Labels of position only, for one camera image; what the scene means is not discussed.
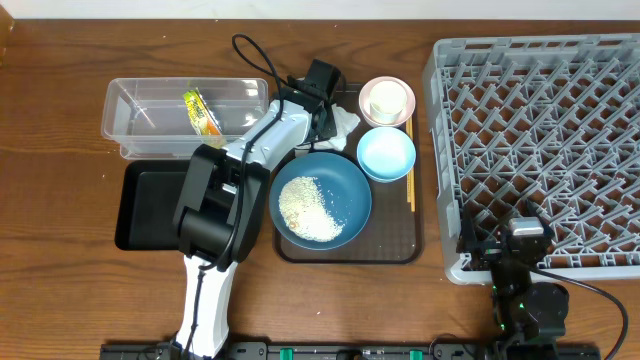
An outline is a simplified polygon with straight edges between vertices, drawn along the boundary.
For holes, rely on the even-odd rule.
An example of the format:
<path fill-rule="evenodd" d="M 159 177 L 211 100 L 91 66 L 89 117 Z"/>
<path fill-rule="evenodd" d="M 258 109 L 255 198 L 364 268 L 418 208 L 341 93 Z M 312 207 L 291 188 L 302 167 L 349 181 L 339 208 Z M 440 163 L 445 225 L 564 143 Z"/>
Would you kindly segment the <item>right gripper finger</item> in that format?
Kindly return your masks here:
<path fill-rule="evenodd" d="M 552 235 L 553 230 L 538 212 L 538 206 L 531 200 L 525 201 L 525 209 L 529 218 L 535 218 L 537 223 L 535 226 L 535 235 Z"/>
<path fill-rule="evenodd" d="M 471 212 L 467 206 L 463 208 L 461 217 L 461 229 L 456 246 L 457 253 L 473 253 L 479 247 L 479 241 L 477 239 L 473 218 Z"/>

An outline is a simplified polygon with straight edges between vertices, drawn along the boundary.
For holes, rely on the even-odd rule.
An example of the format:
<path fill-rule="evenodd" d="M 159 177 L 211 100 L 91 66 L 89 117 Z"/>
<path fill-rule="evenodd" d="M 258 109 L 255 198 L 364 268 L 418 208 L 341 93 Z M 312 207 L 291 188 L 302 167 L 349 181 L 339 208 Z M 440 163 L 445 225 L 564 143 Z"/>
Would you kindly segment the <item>white napkin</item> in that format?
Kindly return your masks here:
<path fill-rule="evenodd" d="M 359 125 L 358 115 L 346 111 L 344 108 L 333 105 L 333 115 L 337 133 L 328 140 L 314 143 L 312 145 L 301 145 L 294 149 L 295 155 L 307 154 L 310 150 L 334 150 L 341 152 L 347 144 L 348 135 Z"/>

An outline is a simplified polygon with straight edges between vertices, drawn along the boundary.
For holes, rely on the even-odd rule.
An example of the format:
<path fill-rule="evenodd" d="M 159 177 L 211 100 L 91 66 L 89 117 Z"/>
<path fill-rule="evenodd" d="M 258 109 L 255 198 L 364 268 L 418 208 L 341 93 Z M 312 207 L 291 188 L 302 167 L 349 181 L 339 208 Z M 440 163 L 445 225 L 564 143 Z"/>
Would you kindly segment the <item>dark blue plate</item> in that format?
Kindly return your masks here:
<path fill-rule="evenodd" d="M 295 177 L 316 177 L 325 207 L 340 224 L 342 233 L 329 242 L 304 240 L 290 231 L 280 214 L 278 196 Z M 372 207 L 369 183 L 362 171 L 347 158 L 331 152 L 313 152 L 289 161 L 276 175 L 269 194 L 271 219 L 277 230 L 292 243 L 311 250 L 340 247 L 365 227 Z"/>

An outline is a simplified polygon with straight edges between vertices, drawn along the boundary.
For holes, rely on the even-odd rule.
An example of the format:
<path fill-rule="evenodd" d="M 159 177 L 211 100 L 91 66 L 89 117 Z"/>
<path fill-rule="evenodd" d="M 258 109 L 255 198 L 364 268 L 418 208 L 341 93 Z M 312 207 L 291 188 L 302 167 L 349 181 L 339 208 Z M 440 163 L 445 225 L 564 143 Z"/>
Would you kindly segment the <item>white rice pile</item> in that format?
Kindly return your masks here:
<path fill-rule="evenodd" d="M 316 177 L 295 177 L 278 196 L 278 208 L 287 228 L 304 240 L 329 242 L 338 237 L 344 225 L 325 207 Z"/>

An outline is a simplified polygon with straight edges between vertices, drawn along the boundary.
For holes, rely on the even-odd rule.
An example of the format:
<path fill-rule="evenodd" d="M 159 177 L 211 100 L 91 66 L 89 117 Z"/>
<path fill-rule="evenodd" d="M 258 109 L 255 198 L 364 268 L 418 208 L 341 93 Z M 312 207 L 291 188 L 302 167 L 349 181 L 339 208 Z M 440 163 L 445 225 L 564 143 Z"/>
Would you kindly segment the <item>yellow green snack wrapper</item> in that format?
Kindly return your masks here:
<path fill-rule="evenodd" d="M 200 136 L 221 136 L 221 128 L 214 114 L 209 110 L 198 89 L 183 94 L 189 121 Z"/>

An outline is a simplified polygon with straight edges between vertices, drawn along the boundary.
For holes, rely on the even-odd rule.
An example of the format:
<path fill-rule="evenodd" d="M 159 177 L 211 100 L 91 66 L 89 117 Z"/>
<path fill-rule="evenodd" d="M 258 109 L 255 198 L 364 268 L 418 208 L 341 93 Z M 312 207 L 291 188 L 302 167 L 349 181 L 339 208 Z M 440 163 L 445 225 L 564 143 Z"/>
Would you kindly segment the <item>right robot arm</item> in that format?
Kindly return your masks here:
<path fill-rule="evenodd" d="M 458 250 L 471 255 L 471 268 L 488 269 L 493 284 L 494 317 L 507 337 L 543 343 L 566 334 L 566 288 L 533 282 L 531 273 L 547 255 L 553 231 L 526 202 L 526 215 L 508 219 L 492 238 L 481 239 L 469 208 L 462 213 Z"/>

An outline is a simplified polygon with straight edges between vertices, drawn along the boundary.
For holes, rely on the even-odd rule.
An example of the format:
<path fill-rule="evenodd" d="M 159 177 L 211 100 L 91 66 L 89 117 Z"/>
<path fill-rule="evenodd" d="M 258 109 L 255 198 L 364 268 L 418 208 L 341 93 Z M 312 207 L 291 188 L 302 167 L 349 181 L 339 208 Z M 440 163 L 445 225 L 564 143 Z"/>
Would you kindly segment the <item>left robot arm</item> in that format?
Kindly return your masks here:
<path fill-rule="evenodd" d="M 213 359 L 223 348 L 234 275 L 257 240 L 271 173 L 295 147 L 334 134 L 336 88 L 290 79 L 245 134 L 193 153 L 173 218 L 187 273 L 173 358 Z"/>

